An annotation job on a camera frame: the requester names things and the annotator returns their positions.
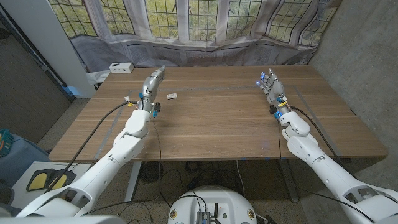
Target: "yellow sticker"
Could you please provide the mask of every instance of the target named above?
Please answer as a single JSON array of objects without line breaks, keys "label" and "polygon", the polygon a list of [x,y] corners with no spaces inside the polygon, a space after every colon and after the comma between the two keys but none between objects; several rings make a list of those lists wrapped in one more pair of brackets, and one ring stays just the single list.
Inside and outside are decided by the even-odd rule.
[{"label": "yellow sticker", "polygon": [[285,101],[285,102],[283,102],[283,103],[279,103],[279,104],[278,104],[278,107],[281,107],[281,106],[285,105],[286,103],[287,103],[287,101]]}]

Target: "sheer curtain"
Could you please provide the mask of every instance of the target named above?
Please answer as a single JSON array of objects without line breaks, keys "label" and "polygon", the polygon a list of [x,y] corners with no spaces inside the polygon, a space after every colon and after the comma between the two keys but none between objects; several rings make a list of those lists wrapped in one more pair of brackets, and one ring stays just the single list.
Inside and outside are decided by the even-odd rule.
[{"label": "sheer curtain", "polygon": [[87,72],[306,64],[336,11],[318,0],[49,0]]}]

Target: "white robot body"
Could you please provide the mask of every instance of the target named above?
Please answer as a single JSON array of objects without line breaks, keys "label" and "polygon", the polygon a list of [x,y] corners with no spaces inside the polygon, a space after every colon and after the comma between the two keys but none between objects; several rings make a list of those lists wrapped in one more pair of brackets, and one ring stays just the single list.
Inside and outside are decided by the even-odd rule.
[{"label": "white robot body", "polygon": [[[206,202],[207,212],[213,216],[215,213],[215,203],[217,203],[218,215],[217,219],[220,223],[230,224],[256,224],[256,216],[250,202],[237,192],[227,189],[226,187],[207,185],[194,189],[195,194],[204,199]],[[183,194],[195,195],[192,191]],[[206,221],[197,220],[197,212],[200,210],[205,212],[205,204],[201,199],[196,197],[185,197],[173,203],[168,217],[168,224],[191,224],[204,223]]]}]

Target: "concrete wall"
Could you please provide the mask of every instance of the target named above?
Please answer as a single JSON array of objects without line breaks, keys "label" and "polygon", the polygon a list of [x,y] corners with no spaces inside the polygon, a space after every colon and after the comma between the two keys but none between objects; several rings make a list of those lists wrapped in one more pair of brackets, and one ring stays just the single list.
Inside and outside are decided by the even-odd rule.
[{"label": "concrete wall", "polygon": [[344,0],[310,65],[387,146],[398,143],[398,3]]},{"label": "concrete wall", "polygon": [[[363,182],[398,191],[398,2],[344,0],[310,65],[389,151],[382,160],[354,159],[348,168]],[[331,196],[308,167],[291,165],[299,184]],[[300,196],[309,223],[349,223],[337,203]]]},{"label": "concrete wall", "polygon": [[47,0],[0,0],[43,57],[77,98],[91,98],[95,89]]}]

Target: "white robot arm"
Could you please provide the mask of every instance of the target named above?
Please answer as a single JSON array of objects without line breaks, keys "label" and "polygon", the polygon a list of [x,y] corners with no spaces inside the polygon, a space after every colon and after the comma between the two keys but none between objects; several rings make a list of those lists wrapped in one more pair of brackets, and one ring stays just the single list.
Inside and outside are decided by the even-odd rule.
[{"label": "white robot arm", "polygon": [[290,109],[283,85],[269,69],[271,76],[261,74],[257,85],[264,91],[270,103],[270,112],[279,120],[289,151],[306,162],[328,187],[336,199],[362,211],[341,204],[352,223],[373,223],[398,213],[398,193],[366,184],[355,179],[344,168],[327,156],[310,135],[310,126]]},{"label": "white robot arm", "polygon": [[137,156],[144,145],[150,121],[160,111],[160,104],[153,104],[157,87],[164,79],[165,66],[149,76],[143,86],[141,108],[134,110],[126,122],[125,128],[113,142],[112,149],[89,169],[76,182],[41,195],[28,204],[17,217],[31,214],[45,217],[81,216],[92,210],[106,186],[112,181],[119,169]]}]

